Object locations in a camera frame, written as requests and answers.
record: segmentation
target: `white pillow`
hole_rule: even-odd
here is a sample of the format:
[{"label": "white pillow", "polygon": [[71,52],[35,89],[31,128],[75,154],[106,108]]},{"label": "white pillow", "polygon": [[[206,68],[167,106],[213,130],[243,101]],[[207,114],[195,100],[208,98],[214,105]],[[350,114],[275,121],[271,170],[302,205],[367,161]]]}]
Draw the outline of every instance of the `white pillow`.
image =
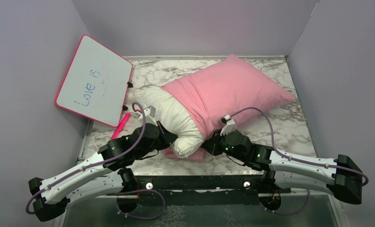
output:
[{"label": "white pillow", "polygon": [[136,92],[137,102],[144,108],[153,106],[156,109],[155,120],[178,138],[171,149],[178,157],[188,157],[204,142],[189,112],[168,92],[160,87],[147,87]]}]

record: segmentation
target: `pink pillow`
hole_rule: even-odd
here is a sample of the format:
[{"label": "pink pillow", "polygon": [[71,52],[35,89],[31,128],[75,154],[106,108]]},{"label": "pink pillow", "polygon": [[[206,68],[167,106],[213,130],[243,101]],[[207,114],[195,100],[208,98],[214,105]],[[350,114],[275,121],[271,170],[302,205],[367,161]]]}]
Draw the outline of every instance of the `pink pillow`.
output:
[{"label": "pink pillow", "polygon": [[[223,127],[222,116],[249,106],[268,111],[295,101],[292,94],[234,54],[222,62],[174,80],[162,89],[186,108],[205,140],[214,130]],[[233,119],[240,125],[259,114],[247,110]],[[201,161],[205,151],[199,149],[195,153],[198,154],[193,154],[194,160]]]}]

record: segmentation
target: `wire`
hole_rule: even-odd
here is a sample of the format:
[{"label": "wire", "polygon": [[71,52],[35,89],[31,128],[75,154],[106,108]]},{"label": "wire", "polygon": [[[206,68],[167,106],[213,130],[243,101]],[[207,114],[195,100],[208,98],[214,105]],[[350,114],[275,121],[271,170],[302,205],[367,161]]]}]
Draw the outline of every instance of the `wire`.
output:
[{"label": "wire", "polygon": [[133,218],[137,218],[137,219],[141,219],[141,220],[153,220],[153,219],[158,218],[159,216],[161,216],[165,212],[165,208],[166,208],[165,199],[161,195],[161,193],[159,193],[156,190],[152,190],[152,189],[139,189],[139,190],[131,191],[131,192],[116,193],[116,195],[127,195],[127,194],[136,193],[136,192],[153,192],[153,193],[159,195],[161,197],[161,200],[162,200],[162,209],[161,209],[161,211],[157,215],[155,215],[153,217],[140,217],[140,216],[136,216],[136,215],[132,215],[132,214],[128,214],[128,213],[123,213],[121,211],[121,209],[119,208],[118,203],[116,203],[116,208],[118,209],[118,214],[124,214],[125,217],[133,217]]},{"label": "wire", "polygon": [[277,215],[283,215],[283,216],[291,216],[291,215],[296,215],[296,214],[299,214],[299,213],[302,213],[310,204],[310,190],[307,190],[307,200],[306,200],[306,203],[303,205],[302,208],[300,208],[299,210],[297,211],[294,211],[292,213],[284,213],[284,212],[279,212],[279,211],[276,211],[276,210],[269,210],[267,209],[263,204],[260,203],[260,205],[262,207],[264,207],[264,209],[270,213],[273,213],[273,214],[277,214]]},{"label": "wire", "polygon": [[[288,155],[285,155],[283,154],[281,151],[279,151],[275,145],[275,142],[274,142],[274,130],[273,130],[273,125],[271,124],[271,121],[270,119],[266,116],[266,114],[261,111],[260,109],[256,108],[256,107],[246,107],[244,109],[241,109],[233,114],[231,114],[230,116],[231,117],[234,117],[235,115],[245,111],[245,110],[249,110],[249,109],[254,109],[254,110],[257,110],[261,113],[261,115],[263,115],[267,122],[268,122],[268,125],[270,126],[270,130],[271,130],[271,143],[272,143],[272,147],[274,148],[274,150],[279,154],[281,155],[282,157],[284,158],[290,158],[290,156]],[[312,166],[322,166],[322,167],[325,167],[326,165],[325,164],[320,164],[320,163],[316,163],[316,162],[309,162],[309,161],[306,161],[306,160],[301,160],[301,159],[298,159],[298,158],[295,158],[295,157],[292,157],[290,158],[291,160],[294,160],[294,161],[297,161],[297,162],[301,162],[301,163],[305,163],[305,164],[309,164],[309,165],[312,165]],[[358,175],[361,175],[362,177],[365,178],[365,182],[363,182],[362,186],[365,186],[369,183],[369,178],[366,176],[366,174],[360,172],[360,171],[357,171],[357,170],[353,170],[353,169],[350,169],[350,168],[346,168],[346,167],[343,167],[343,166],[337,166],[337,165],[328,165],[328,167],[332,167],[332,168],[336,168],[336,169],[342,169],[342,170],[345,170],[345,171],[349,171],[349,172],[352,172],[352,173],[355,173],[355,174],[358,174]]]},{"label": "wire", "polygon": [[150,155],[150,156],[146,156],[146,157],[140,158],[139,160],[140,160],[140,161],[141,161],[141,160],[145,160],[145,159],[148,159],[148,158],[150,158],[150,157],[157,156],[157,154],[155,154],[155,155]]},{"label": "wire", "polygon": [[81,171],[85,171],[86,169],[88,168],[91,168],[91,167],[94,167],[94,166],[99,166],[99,165],[103,165],[103,164],[106,164],[106,163],[111,163],[117,159],[119,159],[120,157],[126,155],[127,153],[129,153],[130,151],[132,151],[136,146],[137,144],[139,144],[140,140],[142,139],[143,137],[143,134],[144,134],[144,130],[146,129],[146,117],[145,117],[145,114],[144,114],[144,110],[143,110],[143,107],[142,105],[140,105],[139,103],[137,102],[134,102],[132,103],[132,108],[133,110],[136,112],[136,109],[134,107],[134,105],[137,105],[139,107],[139,109],[141,110],[142,112],[142,115],[143,115],[143,125],[142,125],[142,131],[140,132],[140,135],[139,137],[137,138],[136,142],[128,149],[126,150],[125,152],[123,152],[122,154],[118,155],[118,156],[115,156],[115,157],[112,157],[110,159],[107,159],[107,160],[104,160],[104,161],[100,161],[100,162],[96,162],[96,163],[92,163],[92,164],[89,164],[87,166],[82,166],[81,168],[79,169],[76,169],[75,171],[63,176],[62,178],[58,179],[57,181],[47,185],[45,188],[39,190],[36,194],[34,194],[31,199],[29,199],[29,201],[27,202],[27,205],[26,205],[26,213],[27,214],[35,214],[35,212],[32,212],[30,211],[30,204],[33,202],[33,200],[40,194],[42,194],[43,192],[46,191],[46,188],[48,190],[50,190],[53,186],[59,184],[60,182],[64,181],[65,179],[75,175],[76,173],[78,172],[81,172]]},{"label": "wire", "polygon": [[234,163],[237,164],[237,165],[245,166],[245,164],[239,164],[239,163],[235,162],[234,160],[232,160],[232,158],[229,157],[229,155],[226,155],[226,157],[229,158],[229,160],[231,160],[232,162],[234,162]]}]

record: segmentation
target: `whiteboard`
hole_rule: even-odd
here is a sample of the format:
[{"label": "whiteboard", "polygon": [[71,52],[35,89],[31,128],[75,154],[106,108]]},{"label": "whiteboard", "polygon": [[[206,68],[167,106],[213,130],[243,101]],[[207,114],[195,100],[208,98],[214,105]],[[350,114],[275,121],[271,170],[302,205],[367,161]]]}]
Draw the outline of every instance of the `whiteboard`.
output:
[{"label": "whiteboard", "polygon": [[132,68],[131,62],[84,35],[55,103],[66,110],[116,127]]}]

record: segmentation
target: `pink marker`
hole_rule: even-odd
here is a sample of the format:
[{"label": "pink marker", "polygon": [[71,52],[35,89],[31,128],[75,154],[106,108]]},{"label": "pink marker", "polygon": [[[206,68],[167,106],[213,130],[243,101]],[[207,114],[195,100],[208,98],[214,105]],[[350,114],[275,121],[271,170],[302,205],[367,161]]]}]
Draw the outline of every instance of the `pink marker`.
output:
[{"label": "pink marker", "polygon": [[126,121],[127,121],[127,119],[129,119],[129,117],[130,117],[130,113],[126,113],[125,117],[122,119],[122,121],[119,123],[118,127],[116,128],[114,134],[111,136],[111,140],[112,139],[116,139],[116,137],[118,136],[118,134],[124,128],[124,126],[126,124]]}]

